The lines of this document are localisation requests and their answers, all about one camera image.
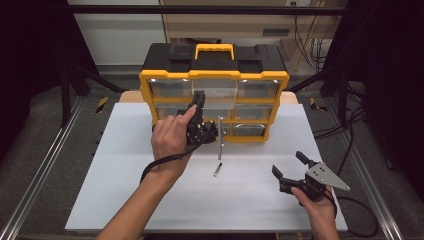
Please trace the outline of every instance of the gray floor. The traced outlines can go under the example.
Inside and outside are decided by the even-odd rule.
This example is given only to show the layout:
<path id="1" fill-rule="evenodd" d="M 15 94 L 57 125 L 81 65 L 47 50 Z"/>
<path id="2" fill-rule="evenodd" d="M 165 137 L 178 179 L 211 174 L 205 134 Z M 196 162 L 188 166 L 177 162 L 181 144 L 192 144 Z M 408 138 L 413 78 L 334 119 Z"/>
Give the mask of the gray floor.
<path id="1" fill-rule="evenodd" d="M 305 79 L 308 75 L 291 74 L 289 86 Z M 137 89 L 137 75 L 105 76 L 111 82 L 128 88 Z M 297 93 L 300 103 L 304 105 L 313 131 L 327 129 L 336 124 L 330 111 L 311 109 L 310 99 L 313 97 L 319 107 L 330 107 L 327 103 L 335 98 L 324 99 L 317 89 L 317 82 Z M 363 86 L 351 83 L 359 91 Z M 90 237 L 64 230 L 70 214 L 70 206 L 78 196 L 79 189 L 90 167 L 101 133 L 105 129 L 114 103 L 120 94 L 113 93 L 104 87 L 90 83 L 92 91 L 84 99 L 81 112 L 74 127 L 67 136 L 43 187 L 31 210 L 20 228 L 21 239 L 59 239 L 59 236 Z M 96 113 L 98 103 L 104 96 L 109 99 L 101 113 Z M 360 104 L 349 98 L 348 107 L 355 109 Z M 31 102 L 31 114 L 27 119 L 14 146 L 0 163 L 0 227 L 4 227 L 24 195 L 27 187 L 36 174 L 43 158 L 52 144 L 61 121 L 60 89 L 53 88 L 36 96 Z M 354 144 L 358 149 L 366 167 L 372 174 L 378 189 L 390 209 L 404 239 L 424 239 L 424 205 L 409 185 L 404 175 L 386 166 L 386 156 L 369 125 L 360 121 L 354 125 Z M 322 158 L 334 171 L 339 167 L 346 147 L 341 135 L 317 140 Z M 341 177 L 352 187 L 351 192 L 337 192 L 338 196 L 347 196 L 370 205 L 362 183 L 348 159 Z M 342 212 L 350 230 L 358 233 L 371 233 L 374 222 L 370 215 L 359 205 L 342 202 Z M 341 233 L 343 239 L 358 239 L 350 233 Z M 280 235 L 280 239 L 299 239 L 297 233 Z M 381 228 L 374 239 L 386 239 Z"/>

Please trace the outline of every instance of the black metal pole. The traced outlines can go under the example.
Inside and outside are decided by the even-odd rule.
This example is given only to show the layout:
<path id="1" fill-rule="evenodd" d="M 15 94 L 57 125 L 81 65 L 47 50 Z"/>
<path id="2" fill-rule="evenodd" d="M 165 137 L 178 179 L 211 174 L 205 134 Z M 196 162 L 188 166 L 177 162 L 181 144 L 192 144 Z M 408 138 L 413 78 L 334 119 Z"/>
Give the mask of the black metal pole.
<path id="1" fill-rule="evenodd" d="M 91 14 L 230 14 L 230 15 L 309 15 L 343 16 L 364 12 L 345 7 L 268 7 L 193 5 L 49 5 L 47 11 Z"/>

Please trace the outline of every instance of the toolbox handle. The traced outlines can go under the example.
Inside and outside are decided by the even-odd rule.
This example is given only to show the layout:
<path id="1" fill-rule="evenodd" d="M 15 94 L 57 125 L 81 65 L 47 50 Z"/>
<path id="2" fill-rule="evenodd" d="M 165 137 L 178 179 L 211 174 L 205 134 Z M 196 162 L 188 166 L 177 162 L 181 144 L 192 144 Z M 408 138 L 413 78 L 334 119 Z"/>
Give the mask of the toolbox handle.
<path id="1" fill-rule="evenodd" d="M 234 60 L 233 44 L 197 44 L 194 59 L 197 60 L 199 52 L 230 52 L 231 60 Z"/>

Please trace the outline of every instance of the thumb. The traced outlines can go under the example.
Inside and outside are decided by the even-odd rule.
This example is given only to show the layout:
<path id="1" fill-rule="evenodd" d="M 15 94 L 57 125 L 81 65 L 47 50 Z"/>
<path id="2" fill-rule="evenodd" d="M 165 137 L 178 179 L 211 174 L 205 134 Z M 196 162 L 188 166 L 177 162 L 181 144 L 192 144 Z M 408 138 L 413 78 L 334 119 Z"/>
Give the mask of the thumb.
<path id="1" fill-rule="evenodd" d="M 312 201 L 306 196 L 306 194 L 300 190 L 299 188 L 292 187 L 290 189 L 293 193 L 293 195 L 299 200 L 299 202 L 306 208 L 309 209 Z"/>

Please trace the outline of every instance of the toolbox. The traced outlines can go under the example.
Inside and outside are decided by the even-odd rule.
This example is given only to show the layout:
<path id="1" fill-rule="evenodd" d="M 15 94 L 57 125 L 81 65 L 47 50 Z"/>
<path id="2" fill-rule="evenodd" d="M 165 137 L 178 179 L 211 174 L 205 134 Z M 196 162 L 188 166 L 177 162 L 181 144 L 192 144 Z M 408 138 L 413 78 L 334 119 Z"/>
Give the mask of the toolbox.
<path id="1" fill-rule="evenodd" d="M 150 46 L 140 89 L 152 124 L 186 109 L 194 91 L 204 91 L 205 121 L 222 117 L 227 142 L 264 142 L 275 120 L 289 75 L 277 45 Z"/>

